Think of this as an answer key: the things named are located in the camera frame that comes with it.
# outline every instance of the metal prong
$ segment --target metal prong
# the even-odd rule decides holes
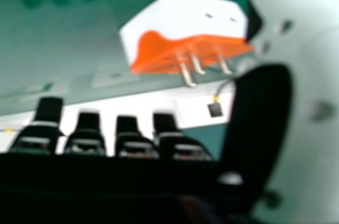
[[[196,87],[197,84],[196,84],[196,82],[194,81],[192,74],[191,74],[191,73],[189,72],[189,70],[187,69],[186,64],[180,63],[179,66],[180,66],[181,75],[182,75],[182,77],[183,77],[183,79],[184,79],[186,85],[187,85],[188,87]]]
[[[191,61],[192,61],[195,72],[198,73],[199,75],[205,75],[206,71],[202,69],[199,58],[193,53],[190,55],[190,57],[191,57]]]
[[[219,65],[220,65],[222,72],[225,75],[233,74],[233,71],[231,71],[228,67],[226,58],[224,58],[222,55],[217,55],[217,57],[218,57]]]

